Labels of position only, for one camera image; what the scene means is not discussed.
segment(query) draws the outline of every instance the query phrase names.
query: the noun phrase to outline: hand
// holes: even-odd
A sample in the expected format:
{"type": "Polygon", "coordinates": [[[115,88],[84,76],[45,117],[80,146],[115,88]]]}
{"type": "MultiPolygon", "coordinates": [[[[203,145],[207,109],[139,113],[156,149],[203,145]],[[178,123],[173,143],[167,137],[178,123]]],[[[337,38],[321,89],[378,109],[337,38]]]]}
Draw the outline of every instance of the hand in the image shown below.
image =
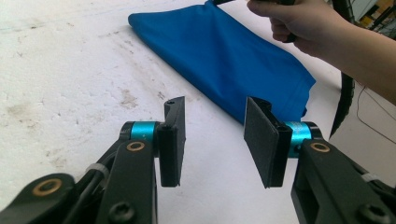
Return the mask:
{"type": "Polygon", "coordinates": [[[297,0],[293,6],[250,0],[247,7],[255,14],[269,17],[273,38],[285,41],[290,33],[297,35],[294,45],[302,52],[317,56],[321,42],[348,24],[323,0],[297,0]]]}

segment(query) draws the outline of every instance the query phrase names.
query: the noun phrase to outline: white cable tie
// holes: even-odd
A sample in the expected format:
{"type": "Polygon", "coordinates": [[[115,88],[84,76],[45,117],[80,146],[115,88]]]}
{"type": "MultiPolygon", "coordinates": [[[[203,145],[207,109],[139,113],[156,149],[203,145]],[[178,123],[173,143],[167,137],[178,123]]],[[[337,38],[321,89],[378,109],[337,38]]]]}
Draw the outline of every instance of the white cable tie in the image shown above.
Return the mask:
{"type": "Polygon", "coordinates": [[[361,178],[365,181],[365,182],[371,182],[373,180],[379,180],[379,176],[375,175],[375,174],[371,174],[371,173],[367,173],[361,176],[361,178]]]}
{"type": "Polygon", "coordinates": [[[96,170],[103,174],[104,178],[100,182],[100,185],[105,189],[106,185],[107,185],[108,176],[110,175],[110,172],[108,171],[107,167],[105,167],[101,163],[93,163],[87,168],[86,172],[88,172],[90,170],[96,170]]]}

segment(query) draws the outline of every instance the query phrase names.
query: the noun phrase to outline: blue fabric bag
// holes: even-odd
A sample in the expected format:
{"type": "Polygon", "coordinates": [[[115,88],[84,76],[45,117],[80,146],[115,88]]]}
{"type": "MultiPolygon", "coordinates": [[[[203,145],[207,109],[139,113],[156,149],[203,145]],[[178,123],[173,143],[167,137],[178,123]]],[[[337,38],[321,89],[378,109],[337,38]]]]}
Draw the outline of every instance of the blue fabric bag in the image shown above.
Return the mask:
{"type": "Polygon", "coordinates": [[[271,102],[279,120],[301,120],[315,80],[291,54],[213,2],[132,14],[128,21],[154,52],[241,123],[247,96],[271,102]]]}

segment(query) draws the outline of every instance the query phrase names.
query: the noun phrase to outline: blue cylindrical joint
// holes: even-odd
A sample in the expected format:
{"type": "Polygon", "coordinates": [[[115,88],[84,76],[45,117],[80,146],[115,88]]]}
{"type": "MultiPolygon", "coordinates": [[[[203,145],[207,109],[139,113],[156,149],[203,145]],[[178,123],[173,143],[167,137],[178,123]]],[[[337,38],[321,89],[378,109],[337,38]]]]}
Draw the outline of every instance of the blue cylindrical joint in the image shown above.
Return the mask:
{"type": "Polygon", "coordinates": [[[131,130],[131,140],[146,140],[153,142],[155,121],[136,121],[131,130]]]}
{"type": "Polygon", "coordinates": [[[289,121],[286,125],[293,129],[290,142],[289,158],[298,158],[301,144],[304,139],[311,139],[312,134],[308,125],[303,122],[289,121]]]}

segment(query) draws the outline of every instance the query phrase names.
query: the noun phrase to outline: white tabletop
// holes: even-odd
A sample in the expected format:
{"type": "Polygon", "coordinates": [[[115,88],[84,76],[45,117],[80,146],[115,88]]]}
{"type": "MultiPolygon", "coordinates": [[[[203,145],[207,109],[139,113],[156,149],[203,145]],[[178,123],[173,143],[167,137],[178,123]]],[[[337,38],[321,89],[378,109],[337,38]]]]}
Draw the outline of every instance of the white tabletop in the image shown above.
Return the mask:
{"type": "MultiPolygon", "coordinates": [[[[187,141],[181,186],[158,188],[159,222],[298,222],[290,198],[297,160],[289,160],[283,188],[265,189],[243,126],[145,46],[127,21],[136,12],[203,3],[1,3],[0,209],[43,175],[68,173],[78,180],[117,140],[124,122],[163,121],[163,103],[184,95],[187,141]]],[[[246,1],[220,7],[309,70],[317,83],[304,120],[314,121],[328,138],[340,94],[339,71],[291,44],[273,41],[268,19],[250,13],[246,1]]]]}

